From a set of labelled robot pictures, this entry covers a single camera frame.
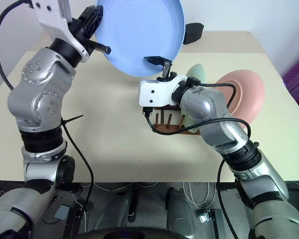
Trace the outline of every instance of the white table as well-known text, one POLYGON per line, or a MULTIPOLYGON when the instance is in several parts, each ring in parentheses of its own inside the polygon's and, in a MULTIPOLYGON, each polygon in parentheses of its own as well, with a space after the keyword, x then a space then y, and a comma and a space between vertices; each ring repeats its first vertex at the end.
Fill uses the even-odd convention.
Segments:
MULTIPOLYGON (((172 70, 185 74, 192 65, 201 63, 207 83, 238 69, 257 72, 264 80, 266 99, 251 123, 251 140, 260 142, 260 149, 284 180, 299 180, 298 105, 253 36, 241 33, 235 41, 224 34, 229 33, 207 33, 200 42, 184 46, 172 70), (228 40, 231 43, 224 49, 228 40), (217 52, 217 44, 225 53, 217 52)), ((9 79, 13 85, 20 81, 22 67, 34 54, 27 52, 12 71, 9 79)), ((72 87, 63 100, 62 115, 68 119, 84 114, 69 123, 68 129, 89 161, 95 182, 216 181, 221 157, 200 136, 163 136, 151 131, 138 105, 139 78, 120 72, 98 52, 76 70, 72 87)), ((2 85, 0 180, 21 181, 23 144, 15 119, 7 109, 8 94, 8 88, 2 85)), ((88 170, 70 143, 67 154, 76 162, 74 181, 89 182, 88 170)), ((221 180, 233 181, 227 166, 221 180)))

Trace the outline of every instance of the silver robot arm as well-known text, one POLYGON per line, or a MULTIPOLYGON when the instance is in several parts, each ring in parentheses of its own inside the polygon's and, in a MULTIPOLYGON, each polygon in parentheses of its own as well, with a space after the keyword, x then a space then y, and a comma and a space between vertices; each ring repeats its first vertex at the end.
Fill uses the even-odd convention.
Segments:
POLYGON ((102 6, 87 7, 79 19, 73 19, 68 0, 36 0, 32 5, 53 43, 27 62, 8 97, 24 143, 26 184, 0 197, 0 238, 30 238, 57 191, 72 182, 75 162, 65 155, 62 100, 79 62, 86 62, 94 49, 111 52, 89 40, 101 22, 102 6))
MULTIPOLYGON (((151 107, 178 104, 196 123, 232 118, 224 95, 214 88, 205 89, 199 83, 195 78, 182 75, 163 82, 143 80, 139 104, 145 107, 146 117, 151 107)), ((221 154, 235 175, 242 201, 253 210, 250 226, 255 238, 299 239, 299 212, 288 203, 285 182, 257 144, 248 139, 239 123, 215 122, 203 125, 199 130, 202 138, 221 154)))

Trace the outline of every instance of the floor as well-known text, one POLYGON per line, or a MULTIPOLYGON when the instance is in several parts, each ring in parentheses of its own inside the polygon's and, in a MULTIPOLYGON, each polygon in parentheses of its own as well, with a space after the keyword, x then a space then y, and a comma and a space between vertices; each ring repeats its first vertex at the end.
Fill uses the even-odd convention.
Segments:
MULTIPOLYGON (((12 188, 20 187, 19 182, 3 182, 0 181, 0 191, 8 191, 12 188)), ((103 187, 114 189, 115 187, 121 187, 122 184, 102 184, 103 187)), ((166 228, 166 216, 167 211, 165 210, 165 195, 169 187, 174 187, 176 189, 182 190, 182 183, 158 183, 153 187, 143 188, 136 184, 131 185, 129 188, 135 189, 139 192, 139 206, 136 220, 133 223, 128 223, 127 226, 137 227, 156 227, 156 228, 166 228)), ((296 188, 297 185, 288 183, 288 187, 296 188)), ((195 202, 201 202, 206 197, 207 186, 206 183, 191 183, 192 194, 195 202)), ((84 191, 80 195, 76 195, 76 199, 79 202, 83 202, 88 187, 83 188, 84 191)), ((185 183, 185 189, 189 194, 188 183, 185 183)), ((214 192, 214 184, 210 183, 210 194, 206 203, 211 202, 214 192)), ((108 201, 117 192, 108 192, 101 190, 97 187, 93 188, 89 210, 87 214, 87 231, 94 228, 96 220, 100 215, 101 210, 106 206, 108 201)), ((227 191, 222 191, 222 198, 224 201, 225 208, 227 210, 228 216, 233 224, 233 227, 239 238, 247 238, 249 232, 248 217, 250 216, 249 210, 245 208, 242 204, 239 194, 236 189, 230 189, 227 191)), ((299 192, 290 192, 290 202, 299 210, 299 192)), ((54 223, 57 219, 54 217, 55 212, 60 207, 60 205, 75 206, 75 202, 72 195, 68 192, 59 192, 58 199, 51 204, 49 209, 45 212, 43 219, 46 223, 54 223)), ((196 208, 190 203, 191 209, 195 215, 195 225, 196 225, 196 235, 197 238, 208 238, 213 239, 214 230, 212 222, 201 223, 196 212, 196 208)), ((219 209, 219 201, 217 196, 214 202, 209 208, 219 209)), ((47 225, 43 221, 39 222, 34 233, 34 239, 50 239, 50 238, 62 238, 65 221, 59 220, 57 223, 52 225, 47 225)), ((232 235, 229 231, 228 225, 224 219, 224 227, 226 232, 226 238, 232 239, 232 235)), ((80 232, 84 231, 84 219, 82 219, 80 232)))

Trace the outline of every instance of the black cable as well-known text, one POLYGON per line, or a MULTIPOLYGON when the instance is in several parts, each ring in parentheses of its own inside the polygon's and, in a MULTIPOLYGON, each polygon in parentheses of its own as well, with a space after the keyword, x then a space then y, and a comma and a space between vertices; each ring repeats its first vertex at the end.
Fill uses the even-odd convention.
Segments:
MULTIPOLYGON (((17 6, 21 5, 22 3, 26 3, 26 0, 19 0, 16 1, 14 3, 12 3, 11 5, 9 5, 5 10, 3 10, 3 12, 0 14, 0 25, 4 19, 4 17, 14 8, 16 8, 17 6)), ((6 83, 6 85, 10 88, 10 90, 13 90, 13 86, 12 84, 9 82, 8 78, 5 76, 4 71, 2 69, 1 66, 1 62, 0 62, 0 75, 3 78, 3 81, 6 83)))
POLYGON ((221 83, 221 84, 204 84, 204 83, 199 83, 200 86, 203 86, 203 87, 221 87, 221 86, 229 86, 231 88, 233 88, 233 94, 231 95, 228 103, 227 103, 227 108, 229 108, 230 104, 232 103, 235 95, 236 95, 236 92, 237 92, 237 89, 236 89, 236 86, 233 85, 233 84, 229 84, 229 83, 221 83))
POLYGON ((42 219, 42 221, 45 223, 45 224, 48 224, 48 225, 53 225, 53 224, 57 224, 60 219, 56 220, 55 222, 52 222, 52 223, 48 223, 47 221, 45 221, 44 219, 42 219))
POLYGON ((220 165, 219 165, 219 169, 218 169, 218 174, 217 174, 217 194, 218 194, 218 199, 219 199, 219 203, 220 203, 220 207, 221 207, 221 210, 223 211, 223 214, 224 214, 224 217, 226 219, 226 222, 229 226, 229 229, 231 231, 231 233, 233 234, 234 236, 234 239, 238 239, 237 237, 237 234, 233 228, 233 225, 231 225, 231 222, 228 218, 228 215, 226 213, 226 210, 225 210, 225 207, 224 207, 224 204, 223 204, 223 200, 221 198, 221 193, 220 193, 220 174, 221 174, 221 170, 223 168, 223 165, 225 163, 225 160, 221 161, 220 165))
POLYGON ((184 131, 187 131, 189 129, 192 129, 192 128, 197 128, 197 127, 200 127, 200 126, 203 126, 203 125, 206 125, 206 124, 210 124, 210 123, 216 123, 216 122, 224 122, 224 121, 235 121, 235 122, 239 122, 239 123, 243 123, 246 128, 247 128, 247 135, 248 135, 248 138, 250 138, 251 136, 251 129, 250 129, 250 125, 242 120, 242 119, 236 119, 236 118, 219 118, 219 119, 212 119, 212 120, 207 120, 207 121, 203 121, 203 122, 200 122, 200 123, 197 123, 197 124, 194 124, 192 126, 189 126, 189 127, 185 127, 185 128, 182 128, 180 130, 176 130, 174 132, 161 132, 159 130, 157 130, 151 123, 149 117, 146 117, 146 120, 147 122, 149 123, 150 127, 152 128, 152 130, 155 132, 155 133, 159 133, 159 134, 162 134, 162 135, 173 135, 173 134, 177 134, 177 133, 182 133, 184 131))
POLYGON ((64 128, 64 131, 66 133, 66 135, 68 136, 69 140, 71 141, 71 143, 73 144, 73 147, 76 149, 76 151, 79 153, 79 155, 81 156, 81 158, 83 159, 85 165, 87 166, 89 172, 90 172, 90 175, 91 175, 91 185, 90 185, 90 188, 89 188, 89 192, 88 192, 88 195, 86 196, 86 199, 85 199, 85 204, 84 204, 84 211, 87 212, 86 210, 86 207, 88 205, 88 202, 89 202, 89 198, 90 198, 90 195, 91 195, 91 192, 92 192, 92 188, 93 188, 93 184, 94 184, 94 175, 93 175, 93 171, 89 165, 89 163, 86 161, 84 155, 82 154, 81 150, 79 149, 79 147, 75 144, 75 142, 73 141, 67 127, 65 126, 65 123, 62 124, 63 125, 63 128, 64 128))

